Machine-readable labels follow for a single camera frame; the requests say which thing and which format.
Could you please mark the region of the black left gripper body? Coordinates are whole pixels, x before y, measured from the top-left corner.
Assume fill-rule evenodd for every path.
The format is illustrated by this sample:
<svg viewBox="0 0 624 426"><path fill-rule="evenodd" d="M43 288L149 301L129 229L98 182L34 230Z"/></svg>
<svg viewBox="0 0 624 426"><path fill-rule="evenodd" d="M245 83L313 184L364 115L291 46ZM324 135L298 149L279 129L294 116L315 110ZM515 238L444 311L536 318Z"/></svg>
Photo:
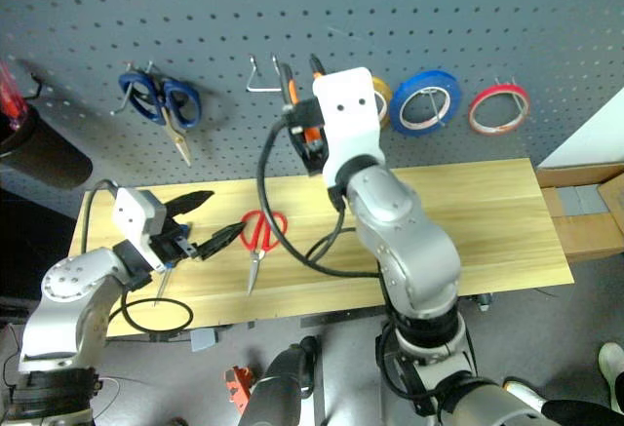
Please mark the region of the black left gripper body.
<svg viewBox="0 0 624 426"><path fill-rule="evenodd" d="M166 268L175 268L182 260L199 255L196 245L188 241L190 231L190 224L166 217L160 233L150 237L150 248Z"/></svg>

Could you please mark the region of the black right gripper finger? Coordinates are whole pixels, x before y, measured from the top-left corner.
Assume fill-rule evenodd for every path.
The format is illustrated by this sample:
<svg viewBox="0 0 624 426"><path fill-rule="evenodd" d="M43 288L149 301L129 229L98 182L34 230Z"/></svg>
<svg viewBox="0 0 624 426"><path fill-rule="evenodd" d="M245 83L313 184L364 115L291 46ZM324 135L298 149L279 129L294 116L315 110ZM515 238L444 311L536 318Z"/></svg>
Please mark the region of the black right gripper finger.
<svg viewBox="0 0 624 426"><path fill-rule="evenodd" d="M320 174L326 162L326 139L322 128L291 128L291 142L309 175Z"/></svg>

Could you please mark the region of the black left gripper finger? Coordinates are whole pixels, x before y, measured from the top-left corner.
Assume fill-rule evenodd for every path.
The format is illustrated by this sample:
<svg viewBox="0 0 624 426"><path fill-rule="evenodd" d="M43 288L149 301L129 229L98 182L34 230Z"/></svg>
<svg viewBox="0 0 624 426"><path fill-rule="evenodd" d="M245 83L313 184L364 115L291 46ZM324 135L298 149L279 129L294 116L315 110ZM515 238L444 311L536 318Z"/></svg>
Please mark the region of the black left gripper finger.
<svg viewBox="0 0 624 426"><path fill-rule="evenodd" d="M211 190L198 190L178 196L165 204L167 217L174 218L190 213L201 207L214 194Z"/></svg>
<svg viewBox="0 0 624 426"><path fill-rule="evenodd" d="M245 223L239 221L216 231L205 243L196 247L197 256L206 260L232 244L245 228Z"/></svg>

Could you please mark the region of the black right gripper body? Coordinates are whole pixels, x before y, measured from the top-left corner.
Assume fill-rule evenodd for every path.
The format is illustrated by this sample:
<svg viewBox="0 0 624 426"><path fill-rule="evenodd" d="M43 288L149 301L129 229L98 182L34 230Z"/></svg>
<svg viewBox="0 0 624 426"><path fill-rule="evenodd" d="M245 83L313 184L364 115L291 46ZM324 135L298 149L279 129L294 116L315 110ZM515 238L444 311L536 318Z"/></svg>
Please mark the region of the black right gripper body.
<svg viewBox="0 0 624 426"><path fill-rule="evenodd" d="M324 117L320 103L316 97L302 100L286 106L284 114L286 125L290 129L323 128Z"/></svg>

